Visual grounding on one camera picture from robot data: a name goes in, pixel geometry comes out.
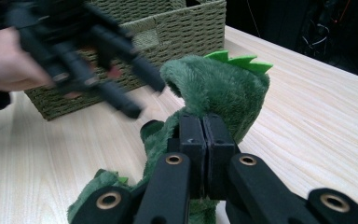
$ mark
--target stuffed dinosaur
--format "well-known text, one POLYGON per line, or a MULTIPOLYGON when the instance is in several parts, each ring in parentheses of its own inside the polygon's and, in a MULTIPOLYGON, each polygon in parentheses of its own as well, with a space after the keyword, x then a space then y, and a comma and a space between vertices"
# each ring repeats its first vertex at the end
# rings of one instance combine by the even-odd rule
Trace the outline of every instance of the stuffed dinosaur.
MULTIPOLYGON (((117 173, 100 170, 69 207, 69 223, 74 222, 83 203, 96 190, 107 186, 135 190, 147 182, 158 158, 167 152, 168 139, 179 125, 181 115, 191 114, 199 118, 209 113, 219 115, 238 144, 255 122, 269 89, 266 72, 272 64, 252 62, 254 58, 256 56, 249 55, 230 59, 228 52, 223 50, 205 57, 185 56, 163 64, 160 69, 162 78, 176 96, 184 99, 185 106, 165 122, 153 120, 141 129, 147 156, 143 179, 135 186, 128 186, 126 179, 117 173)), ((189 223, 215 223, 217 203, 208 199, 192 200, 189 223)), ((92 220, 92 213, 87 216, 92 220)))

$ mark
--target woven storage basket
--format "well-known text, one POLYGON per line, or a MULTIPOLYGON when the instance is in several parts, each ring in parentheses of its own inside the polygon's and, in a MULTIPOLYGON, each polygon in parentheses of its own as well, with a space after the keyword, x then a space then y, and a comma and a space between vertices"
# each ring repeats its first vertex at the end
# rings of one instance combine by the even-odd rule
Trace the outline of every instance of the woven storage basket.
MULTIPOLYGON (((187 54, 205 55, 223 48, 226 19, 226 1, 199 0, 200 4, 186 6, 186 0, 89 0, 93 5, 131 30, 134 45, 152 64, 160 67, 170 59, 187 54)), ((81 52, 95 61, 95 55, 81 52)), ((125 91, 144 85, 131 74, 131 68, 119 61, 114 64, 122 76, 116 82, 125 91)), ((101 81, 105 71, 96 69, 101 81)), ((44 119, 51 120, 78 109, 101 102, 99 97, 83 94, 75 99, 65 99, 56 90, 36 88, 25 92, 44 119)))

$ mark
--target green felt spike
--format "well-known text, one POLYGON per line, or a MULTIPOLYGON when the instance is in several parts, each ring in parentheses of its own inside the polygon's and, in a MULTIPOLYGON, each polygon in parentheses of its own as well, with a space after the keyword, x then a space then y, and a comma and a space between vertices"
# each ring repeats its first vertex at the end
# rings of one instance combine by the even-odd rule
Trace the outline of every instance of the green felt spike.
POLYGON ((247 69, 253 72, 266 73, 272 66, 271 63, 251 62, 247 69))
POLYGON ((204 56, 204 58, 214 59, 225 63, 228 61, 228 50, 220 50, 204 56))
POLYGON ((118 177, 118 181, 123 183, 123 184, 127 184, 129 182, 129 178, 128 177, 124 177, 124 176, 119 176, 118 177))
POLYGON ((247 69, 248 64, 251 62, 251 60, 255 58, 257 58, 257 56, 255 55, 240 56, 240 57, 229 59, 227 63, 238 66, 242 69, 247 69))

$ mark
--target round metal object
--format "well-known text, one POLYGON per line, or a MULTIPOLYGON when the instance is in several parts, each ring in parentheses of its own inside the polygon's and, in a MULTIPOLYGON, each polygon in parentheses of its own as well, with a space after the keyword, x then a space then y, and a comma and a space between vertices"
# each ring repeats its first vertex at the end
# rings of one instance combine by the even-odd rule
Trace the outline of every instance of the round metal object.
POLYGON ((244 165, 256 165, 257 164, 257 160, 255 160, 255 158, 250 157, 250 156, 240 157, 240 162, 244 165))
POLYGON ((183 160, 182 157, 176 156, 176 155, 169 156, 165 159, 165 161, 170 165, 180 164, 182 162, 182 160, 183 160))
POLYGON ((329 193, 322 194, 321 201, 328 208, 333 209, 340 213, 346 213, 351 209, 350 205, 345 200, 334 194, 329 194, 329 193))
POLYGON ((121 202, 121 195, 116 191, 110 191, 101 195, 97 200, 97 207, 103 210, 116 207, 121 202))

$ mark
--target wooden table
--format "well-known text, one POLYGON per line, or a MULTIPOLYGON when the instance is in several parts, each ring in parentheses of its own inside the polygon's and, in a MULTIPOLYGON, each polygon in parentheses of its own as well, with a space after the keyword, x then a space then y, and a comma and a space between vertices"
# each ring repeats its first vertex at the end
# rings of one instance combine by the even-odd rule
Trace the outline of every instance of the wooden table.
MULTIPOLYGON (((328 187, 358 202, 358 76, 228 27, 226 49, 275 64, 241 150, 261 157, 300 196, 328 187)), ((165 120, 183 101, 168 90, 130 95, 147 105, 138 120, 97 104, 46 122, 14 93, 0 112, 0 223, 66 223, 67 207, 99 168, 136 183, 145 164, 140 128, 165 120)), ((221 210, 218 222, 227 223, 221 210)))

